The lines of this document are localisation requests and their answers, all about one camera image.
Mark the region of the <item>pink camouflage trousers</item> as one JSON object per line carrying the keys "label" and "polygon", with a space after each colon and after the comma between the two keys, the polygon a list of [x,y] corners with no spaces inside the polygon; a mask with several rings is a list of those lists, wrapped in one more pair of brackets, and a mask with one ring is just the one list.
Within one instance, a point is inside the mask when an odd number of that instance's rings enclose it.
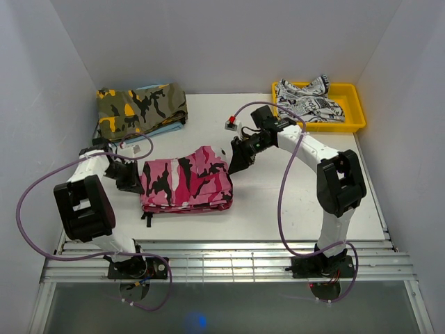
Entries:
{"label": "pink camouflage trousers", "polygon": [[155,214],[224,211],[233,203],[233,184],[225,151],[209,145],[174,159],[146,161],[140,175],[142,220]]}

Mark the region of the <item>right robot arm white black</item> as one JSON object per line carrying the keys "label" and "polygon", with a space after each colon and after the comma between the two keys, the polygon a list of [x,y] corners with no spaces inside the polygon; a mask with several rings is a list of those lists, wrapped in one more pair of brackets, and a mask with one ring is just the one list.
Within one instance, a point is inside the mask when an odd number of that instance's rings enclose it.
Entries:
{"label": "right robot arm white black", "polygon": [[269,102],[253,111],[256,129],[251,135],[234,116],[225,129],[237,132],[231,142],[232,160],[229,173],[250,167],[257,154],[277,147],[291,153],[316,174],[316,197],[323,209],[321,234],[314,252],[306,255],[292,250],[288,271],[294,278],[352,278],[358,270],[358,256],[349,256],[352,249],[346,241],[350,220],[366,195],[366,185],[357,154],[339,151],[313,138],[301,120],[278,118]]}

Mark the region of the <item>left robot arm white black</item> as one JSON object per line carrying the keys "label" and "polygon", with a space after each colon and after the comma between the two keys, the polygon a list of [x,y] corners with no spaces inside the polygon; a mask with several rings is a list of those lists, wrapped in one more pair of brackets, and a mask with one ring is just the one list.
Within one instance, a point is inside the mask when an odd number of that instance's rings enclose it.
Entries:
{"label": "left robot arm white black", "polygon": [[139,278],[147,271],[147,260],[139,255],[140,246],[134,239],[116,230],[115,213],[102,178],[114,180],[120,191],[142,194],[138,164],[134,161],[140,148],[123,145],[122,159],[111,157],[112,152],[111,142],[102,138],[82,149],[82,161],[68,181],[54,187],[54,197],[69,239],[100,247],[116,271]]}

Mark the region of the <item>green camouflage folded trousers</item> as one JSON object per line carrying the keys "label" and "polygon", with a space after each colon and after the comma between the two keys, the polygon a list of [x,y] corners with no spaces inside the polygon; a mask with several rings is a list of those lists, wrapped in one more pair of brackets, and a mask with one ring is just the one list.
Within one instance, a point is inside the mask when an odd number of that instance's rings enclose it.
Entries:
{"label": "green camouflage folded trousers", "polygon": [[96,100],[99,133],[110,141],[188,120],[186,94],[178,83],[129,90],[102,88]]}

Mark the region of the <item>white black newsprint trousers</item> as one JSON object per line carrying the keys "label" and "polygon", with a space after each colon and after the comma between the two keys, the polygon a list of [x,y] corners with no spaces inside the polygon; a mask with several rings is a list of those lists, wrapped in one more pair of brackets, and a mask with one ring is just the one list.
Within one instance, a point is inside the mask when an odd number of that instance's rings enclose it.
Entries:
{"label": "white black newsprint trousers", "polygon": [[281,79],[273,90],[275,103],[285,108],[285,111],[277,109],[281,118],[295,119],[294,116],[299,116],[306,123],[346,121],[341,106],[328,97],[330,80],[324,74],[302,88],[286,79]]}

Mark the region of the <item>light blue folded garment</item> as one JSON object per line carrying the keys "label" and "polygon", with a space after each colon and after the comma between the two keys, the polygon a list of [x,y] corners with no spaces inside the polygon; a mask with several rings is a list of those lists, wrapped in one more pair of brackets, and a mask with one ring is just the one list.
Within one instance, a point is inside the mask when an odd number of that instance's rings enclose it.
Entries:
{"label": "light blue folded garment", "polygon": [[[146,135],[148,137],[154,137],[154,136],[158,136],[158,135],[169,133],[169,132],[175,132],[175,131],[182,129],[184,127],[184,125],[185,125],[185,121],[171,122],[169,124],[161,125],[160,127],[156,128],[152,132],[147,132]],[[141,141],[143,139],[144,139],[143,136],[133,136],[131,138],[127,138],[124,142],[126,144],[130,144],[130,143],[135,143],[135,142]]]}

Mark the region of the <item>yellow plastic tray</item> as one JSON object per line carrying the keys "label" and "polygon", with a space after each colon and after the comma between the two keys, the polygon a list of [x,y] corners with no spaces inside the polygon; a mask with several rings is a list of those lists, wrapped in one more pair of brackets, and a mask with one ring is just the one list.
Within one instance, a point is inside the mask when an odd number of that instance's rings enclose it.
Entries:
{"label": "yellow plastic tray", "polygon": [[366,118],[356,88],[351,83],[331,83],[327,96],[343,110],[344,122],[307,122],[308,132],[355,133],[365,128]]}

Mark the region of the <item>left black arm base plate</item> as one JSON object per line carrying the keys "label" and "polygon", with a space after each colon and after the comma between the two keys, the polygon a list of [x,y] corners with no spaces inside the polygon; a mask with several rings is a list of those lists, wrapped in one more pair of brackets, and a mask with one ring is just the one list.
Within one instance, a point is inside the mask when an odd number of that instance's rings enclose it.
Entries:
{"label": "left black arm base plate", "polygon": [[132,257],[122,262],[111,262],[108,267],[108,279],[166,279],[166,264],[156,257]]}

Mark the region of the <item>aluminium frame rail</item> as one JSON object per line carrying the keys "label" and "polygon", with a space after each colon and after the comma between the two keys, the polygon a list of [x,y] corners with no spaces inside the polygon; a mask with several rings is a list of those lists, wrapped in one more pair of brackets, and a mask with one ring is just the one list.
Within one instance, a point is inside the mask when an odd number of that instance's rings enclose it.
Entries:
{"label": "aluminium frame rail", "polygon": [[[355,241],[359,281],[416,280],[408,253],[396,252],[390,241]],[[278,242],[192,243],[144,242],[142,249],[168,257],[176,283],[286,282],[291,254]],[[98,283],[106,281],[108,262],[91,258],[98,247],[66,241],[59,252],[66,261],[48,260],[43,283]]]}

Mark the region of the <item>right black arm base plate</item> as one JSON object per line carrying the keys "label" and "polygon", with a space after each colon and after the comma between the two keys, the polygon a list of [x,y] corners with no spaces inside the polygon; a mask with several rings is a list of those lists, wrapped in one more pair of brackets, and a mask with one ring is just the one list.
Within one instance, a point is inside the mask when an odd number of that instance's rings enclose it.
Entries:
{"label": "right black arm base plate", "polygon": [[349,255],[340,260],[292,257],[291,266],[286,270],[292,272],[293,278],[352,278],[355,265]]}

